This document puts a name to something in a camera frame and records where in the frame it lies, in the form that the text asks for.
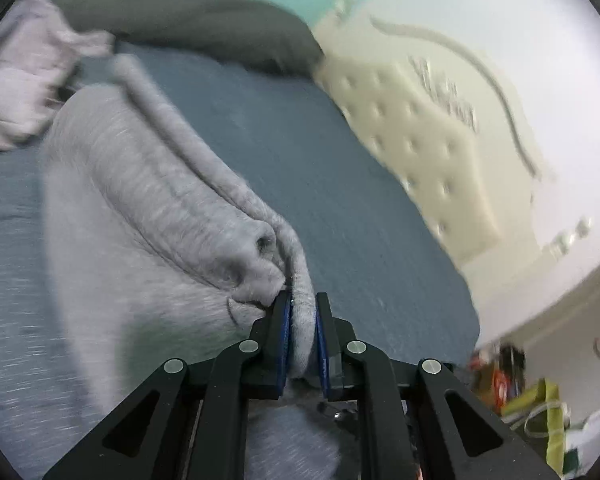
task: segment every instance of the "bed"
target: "bed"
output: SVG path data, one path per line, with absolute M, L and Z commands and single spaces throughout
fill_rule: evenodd
M 433 28 L 380 18 L 368 5 L 349 15 L 351 5 L 339 0 L 314 28 L 326 53 L 316 81 L 418 205 L 488 316 L 494 297 L 552 268 L 586 237 L 589 219 L 538 243 L 534 194 L 555 174 L 515 86 L 486 54 Z
M 311 80 L 315 70 L 324 79 L 328 65 L 306 26 L 253 0 L 134 0 L 132 10 L 129 0 L 53 1 L 76 30 L 115 34 L 116 51 L 136 56 L 213 152 L 293 226 L 314 289 L 328 292 L 334 314 L 360 338 L 403 361 L 466 361 L 479 326 L 464 277 L 404 182 Z M 157 12 L 156 1 L 169 3 Z M 165 22 L 161 12 L 174 14 Z M 204 34 L 209 27 L 216 36 Z M 85 61 L 76 81 L 109 77 L 104 62 Z M 62 303 L 72 298 L 58 294 L 49 272 L 45 248 L 54 232 L 43 216 L 39 151 L 35 139 L 0 153 L 0 449 L 26 480 L 39 478 L 106 411 L 67 332 Z M 173 357 L 187 332 L 143 324 L 125 337 L 118 361 L 121 391 L 130 391 Z M 352 438 L 312 402 L 257 414 L 247 478 L 356 477 Z M 285 440 L 272 437 L 281 427 Z M 293 476 L 296 464 L 271 459 L 291 452 L 300 453 L 304 476 Z

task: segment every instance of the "pillow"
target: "pillow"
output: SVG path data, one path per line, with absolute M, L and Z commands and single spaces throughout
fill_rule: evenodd
M 194 50 L 221 62 L 309 77 L 322 58 L 309 27 L 260 0 L 52 0 L 77 32 Z

